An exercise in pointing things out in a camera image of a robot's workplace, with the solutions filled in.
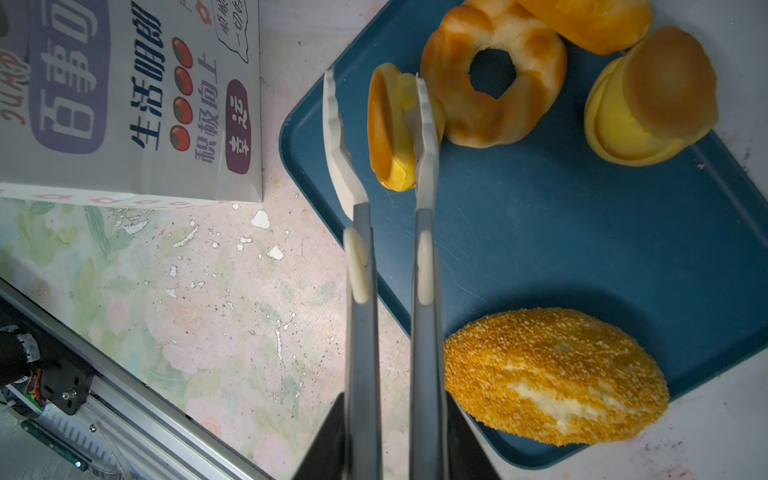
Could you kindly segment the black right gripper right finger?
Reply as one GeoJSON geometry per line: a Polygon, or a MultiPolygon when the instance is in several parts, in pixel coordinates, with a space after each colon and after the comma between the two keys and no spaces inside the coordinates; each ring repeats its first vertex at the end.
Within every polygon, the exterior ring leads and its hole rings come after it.
{"type": "Polygon", "coordinates": [[[450,480],[499,480],[453,397],[446,393],[447,446],[450,480]]]}

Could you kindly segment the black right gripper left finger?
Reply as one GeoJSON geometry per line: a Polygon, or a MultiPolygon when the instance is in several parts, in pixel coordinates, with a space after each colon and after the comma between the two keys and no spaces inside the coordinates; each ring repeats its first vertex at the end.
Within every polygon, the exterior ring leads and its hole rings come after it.
{"type": "Polygon", "coordinates": [[[344,393],[340,393],[304,455],[293,480],[340,480],[345,458],[344,393]]]}

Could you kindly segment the white paper bag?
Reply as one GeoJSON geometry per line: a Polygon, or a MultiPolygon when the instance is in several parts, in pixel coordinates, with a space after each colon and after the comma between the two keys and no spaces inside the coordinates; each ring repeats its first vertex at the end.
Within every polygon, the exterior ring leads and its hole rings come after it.
{"type": "Polygon", "coordinates": [[[259,66],[255,1],[5,1],[1,193],[259,202],[259,66]]]}

